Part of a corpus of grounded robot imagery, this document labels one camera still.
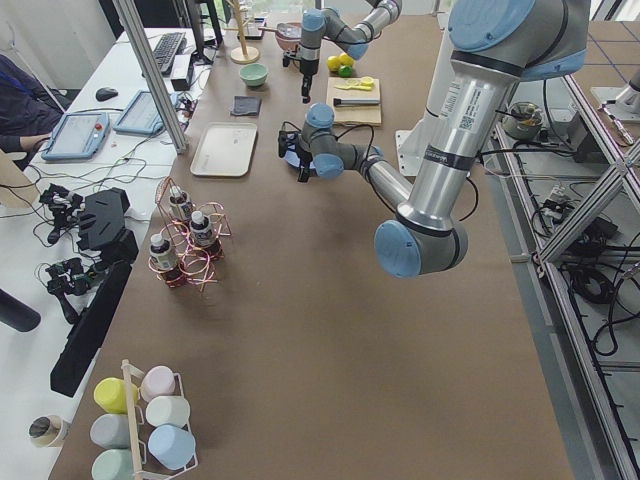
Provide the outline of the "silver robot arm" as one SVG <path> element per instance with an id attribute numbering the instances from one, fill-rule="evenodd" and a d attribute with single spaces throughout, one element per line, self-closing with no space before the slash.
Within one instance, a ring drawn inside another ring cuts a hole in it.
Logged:
<path id="1" fill-rule="evenodd" d="M 347 25 L 332 8 L 309 9 L 303 13 L 298 47 L 299 71 L 303 75 L 303 103 L 311 100 L 313 77 L 318 73 L 322 41 L 327 39 L 354 60 L 361 59 L 368 44 L 388 25 L 398 20 L 401 0 L 369 1 L 370 13 L 354 27 Z"/>
<path id="2" fill-rule="evenodd" d="M 468 240 L 452 216 L 457 197 L 517 84 L 578 71 L 585 60 L 586 1 L 458 1 L 448 20 L 453 77 L 414 181 L 373 146 L 341 143 L 334 113 L 311 104 L 293 145 L 300 172 L 331 179 L 355 170 L 394 210 L 374 246 L 381 267 L 399 278 L 441 272 L 464 258 Z"/>

